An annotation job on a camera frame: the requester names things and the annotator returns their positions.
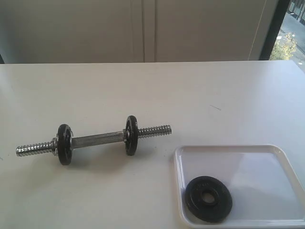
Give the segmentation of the chrome dumbbell bar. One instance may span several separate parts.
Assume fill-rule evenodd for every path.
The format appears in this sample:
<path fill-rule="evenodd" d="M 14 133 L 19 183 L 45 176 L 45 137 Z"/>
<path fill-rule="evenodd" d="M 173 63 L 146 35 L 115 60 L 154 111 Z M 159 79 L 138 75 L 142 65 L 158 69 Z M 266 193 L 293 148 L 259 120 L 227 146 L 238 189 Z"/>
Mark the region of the chrome dumbbell bar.
<path fill-rule="evenodd" d="M 160 125 L 154 127 L 140 128 L 138 129 L 138 139 L 170 135 L 171 133 L 172 133 L 172 128 L 170 125 Z M 125 143 L 125 129 L 119 132 L 105 133 L 100 135 L 72 137 L 71 146 L 72 149 L 75 149 L 75 148 L 84 148 L 84 147 L 98 146 L 98 145 L 117 143 L 117 142 Z M 43 154 L 43 153 L 52 153 L 51 141 L 18 146 L 16 148 L 16 155 L 19 157 L 31 156 L 31 155 Z"/>

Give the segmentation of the chrome spin lock nut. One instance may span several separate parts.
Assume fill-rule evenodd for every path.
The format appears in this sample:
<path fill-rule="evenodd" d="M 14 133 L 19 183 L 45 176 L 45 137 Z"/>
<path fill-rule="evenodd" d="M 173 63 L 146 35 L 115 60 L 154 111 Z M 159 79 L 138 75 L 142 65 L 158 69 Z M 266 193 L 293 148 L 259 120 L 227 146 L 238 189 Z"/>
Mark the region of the chrome spin lock nut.
<path fill-rule="evenodd" d="M 58 156 L 58 136 L 51 140 L 51 152 L 54 156 Z"/>

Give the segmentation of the white plastic tray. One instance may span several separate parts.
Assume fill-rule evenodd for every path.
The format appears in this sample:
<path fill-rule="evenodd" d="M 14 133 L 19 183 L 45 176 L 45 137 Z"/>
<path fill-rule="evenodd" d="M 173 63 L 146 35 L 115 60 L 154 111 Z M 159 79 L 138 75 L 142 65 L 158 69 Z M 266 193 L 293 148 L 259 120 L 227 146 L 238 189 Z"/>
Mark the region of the white plastic tray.
<path fill-rule="evenodd" d="M 305 190 L 284 151 L 274 145 L 181 146 L 174 153 L 182 222 L 193 229 L 302 229 Z M 233 206 L 221 222 L 197 218 L 186 204 L 195 178 L 214 177 L 229 190 Z"/>

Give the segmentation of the black window frame post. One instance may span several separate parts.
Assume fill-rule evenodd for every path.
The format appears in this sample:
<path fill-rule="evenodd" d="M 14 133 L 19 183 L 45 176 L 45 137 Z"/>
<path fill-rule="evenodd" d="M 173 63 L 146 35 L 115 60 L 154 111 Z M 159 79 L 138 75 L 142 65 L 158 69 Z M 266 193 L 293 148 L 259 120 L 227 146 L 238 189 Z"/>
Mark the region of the black window frame post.
<path fill-rule="evenodd" d="M 279 0 L 277 2 L 275 11 L 273 13 L 272 20 L 270 22 L 270 26 L 269 26 L 267 35 L 266 35 L 266 38 L 265 38 L 265 41 L 264 41 L 264 44 L 263 44 L 263 47 L 262 47 L 262 50 L 261 50 L 261 53 L 259 56 L 260 61 L 269 60 L 273 47 L 274 47 L 274 44 L 275 44 L 275 41 L 276 41 L 276 38 L 277 38 L 277 35 L 278 35 L 281 25 L 283 23 L 286 11 L 289 7 L 289 4 L 290 4 L 289 0 Z"/>

